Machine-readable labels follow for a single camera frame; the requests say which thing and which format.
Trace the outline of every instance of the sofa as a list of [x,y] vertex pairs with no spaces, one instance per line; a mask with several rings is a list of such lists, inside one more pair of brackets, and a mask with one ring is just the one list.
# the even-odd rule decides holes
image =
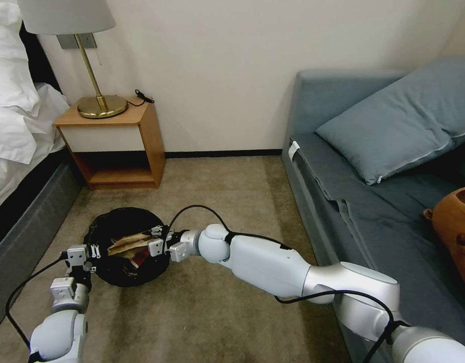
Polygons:
[[[465,186],[465,173],[460,172],[465,168],[465,144],[368,186],[315,133],[404,75],[396,70],[299,72],[282,159],[318,264],[348,261],[395,278],[401,286],[401,313],[408,323],[437,329],[465,345],[465,285],[423,217],[424,209]],[[293,141],[300,148],[291,160],[288,150]],[[352,361],[361,362],[373,342],[342,325],[341,329]],[[372,362],[391,362],[386,345]]]

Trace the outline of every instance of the carpet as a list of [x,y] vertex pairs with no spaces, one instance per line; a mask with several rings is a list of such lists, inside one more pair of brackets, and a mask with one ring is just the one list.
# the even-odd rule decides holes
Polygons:
[[[170,159],[160,189],[83,189],[37,268],[82,243],[89,224],[118,207],[152,211],[165,223],[182,207],[205,204],[232,230],[267,235],[315,257],[278,156]],[[190,210],[175,228],[216,223]],[[48,316],[49,286],[64,263],[30,282],[12,313],[30,336]],[[139,287],[110,286],[97,276],[87,312],[84,362],[349,362],[331,306],[281,305],[225,267],[190,257]],[[0,326],[0,362],[26,362],[27,348],[7,319]]]

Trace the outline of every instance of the black baseboard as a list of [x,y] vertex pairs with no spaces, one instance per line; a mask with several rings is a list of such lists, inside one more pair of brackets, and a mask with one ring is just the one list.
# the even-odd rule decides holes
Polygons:
[[224,151],[171,151],[166,152],[167,159],[193,157],[228,157],[228,156],[271,156],[281,155],[281,149],[261,150],[224,150]]

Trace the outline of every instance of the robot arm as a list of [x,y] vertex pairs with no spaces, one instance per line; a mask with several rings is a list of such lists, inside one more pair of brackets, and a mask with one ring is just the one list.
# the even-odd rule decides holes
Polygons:
[[[399,284],[377,271],[346,262],[326,267],[312,266],[297,251],[287,246],[255,236],[231,236],[219,224],[212,224],[203,231],[185,231],[177,233],[176,238],[169,237],[170,234],[166,242],[159,238],[150,241],[150,255],[169,253],[174,262],[181,262],[191,255],[202,256],[210,263],[231,269],[236,277],[279,297],[306,297],[330,290],[358,291],[377,298],[396,319],[400,319]],[[70,252],[75,258],[81,259],[73,259],[71,262]],[[81,272],[90,269],[90,266],[87,265],[89,262],[85,245],[73,246],[68,249],[68,255],[71,268],[74,264],[75,275],[83,283],[75,284],[72,278],[53,282],[51,292],[54,296],[54,314],[34,330],[31,338],[31,353],[40,355],[42,361],[81,361],[80,353],[87,331],[83,314],[88,304],[89,291],[86,286],[89,273],[85,271],[83,275]],[[327,295],[309,301],[315,304],[336,304],[339,321],[356,334],[372,341],[382,335],[389,321],[387,311],[365,296],[346,293],[338,295],[335,300],[333,295]],[[397,327],[392,334],[391,351],[395,363],[446,363],[453,358],[456,362],[465,363],[463,345],[428,328]]]
[[[236,235],[226,242],[228,231],[212,224],[204,231],[184,233],[170,247],[171,259],[180,262],[188,255],[201,255],[210,263],[221,264],[232,273],[279,297],[309,296],[328,290],[355,290],[384,302],[399,320],[399,283],[393,278],[365,267],[340,262],[317,267],[308,264],[288,247],[257,237]],[[380,305],[363,296],[333,295],[309,299],[315,304],[336,304],[337,318],[363,338],[376,341],[383,333],[388,314]],[[392,334],[395,363],[446,363],[455,358],[465,363],[465,346],[433,329],[397,327]]]

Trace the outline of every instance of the white pillow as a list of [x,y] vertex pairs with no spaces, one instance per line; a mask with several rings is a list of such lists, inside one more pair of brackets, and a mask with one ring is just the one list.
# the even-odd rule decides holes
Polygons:
[[0,158],[29,164],[36,142],[26,126],[24,116],[0,107]]
[[16,4],[0,3],[0,106],[19,107],[31,116],[39,111],[39,96],[31,79],[22,19]]

